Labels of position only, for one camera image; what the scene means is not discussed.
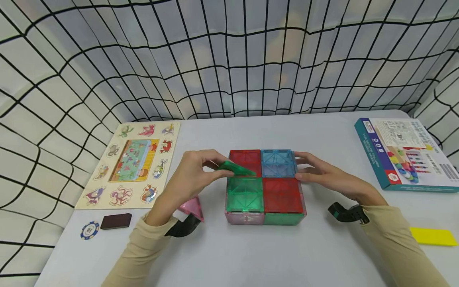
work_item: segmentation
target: wooden puzzle board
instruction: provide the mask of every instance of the wooden puzzle board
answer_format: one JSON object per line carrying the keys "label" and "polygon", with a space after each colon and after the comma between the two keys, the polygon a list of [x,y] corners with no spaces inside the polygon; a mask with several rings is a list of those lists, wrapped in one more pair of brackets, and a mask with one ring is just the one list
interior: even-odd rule
{"label": "wooden puzzle board", "polygon": [[180,122],[120,124],[75,209],[151,208],[166,185]]}

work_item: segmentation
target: poker chip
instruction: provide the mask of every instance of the poker chip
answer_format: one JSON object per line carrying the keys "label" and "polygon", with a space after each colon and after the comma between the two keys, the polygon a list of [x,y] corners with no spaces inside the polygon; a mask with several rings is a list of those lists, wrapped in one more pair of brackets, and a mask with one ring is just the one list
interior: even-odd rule
{"label": "poker chip", "polygon": [[93,238],[99,231],[99,223],[91,221],[81,229],[81,238],[84,240],[89,240]]}

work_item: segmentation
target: black wrist strap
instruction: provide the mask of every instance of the black wrist strap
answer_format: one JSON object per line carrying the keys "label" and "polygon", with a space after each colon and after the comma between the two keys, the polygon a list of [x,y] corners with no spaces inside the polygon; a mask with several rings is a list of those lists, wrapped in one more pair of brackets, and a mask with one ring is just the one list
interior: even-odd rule
{"label": "black wrist strap", "polygon": [[328,211],[336,220],[341,222],[354,222],[357,220],[359,220],[361,224],[370,222],[364,209],[360,205],[354,205],[350,209],[345,209],[341,204],[336,202],[330,205]]}
{"label": "black wrist strap", "polygon": [[201,223],[199,219],[190,214],[188,217],[181,222],[177,221],[169,231],[166,232],[164,236],[173,236],[173,237],[184,237],[192,233],[195,228]]}

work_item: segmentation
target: hand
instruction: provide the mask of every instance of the hand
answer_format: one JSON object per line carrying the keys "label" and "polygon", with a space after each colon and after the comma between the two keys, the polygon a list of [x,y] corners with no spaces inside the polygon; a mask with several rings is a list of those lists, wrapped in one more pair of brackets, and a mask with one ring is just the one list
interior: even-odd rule
{"label": "hand", "polygon": [[295,152],[297,164],[310,167],[298,169],[297,180],[315,182],[323,187],[337,191],[362,205],[387,205],[382,195],[368,182],[348,174],[309,152]]}
{"label": "hand", "polygon": [[203,166],[217,169],[227,160],[229,159],[216,150],[185,152],[163,193],[156,199],[145,222],[152,226],[165,224],[180,205],[198,195],[204,187],[219,178],[233,176],[234,173],[229,170],[205,172],[202,169]]}

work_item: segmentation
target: person's left hand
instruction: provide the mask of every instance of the person's left hand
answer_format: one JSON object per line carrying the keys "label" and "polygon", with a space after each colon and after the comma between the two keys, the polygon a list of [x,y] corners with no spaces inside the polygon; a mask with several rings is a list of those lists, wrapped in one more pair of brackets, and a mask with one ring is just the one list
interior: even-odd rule
{"label": "person's left hand", "polygon": [[229,159],[216,150],[185,152],[145,222],[152,226],[165,224],[180,205],[198,195],[204,187],[219,178],[233,176],[234,173],[229,170],[205,172],[202,169],[204,166],[217,169],[227,160]]}
{"label": "person's left hand", "polygon": [[187,151],[171,179],[169,180],[164,194],[173,198],[179,206],[198,195],[204,187],[214,180],[222,177],[233,176],[229,170],[221,169],[213,172],[205,172],[202,167],[207,166],[217,169],[227,157],[216,150]]}

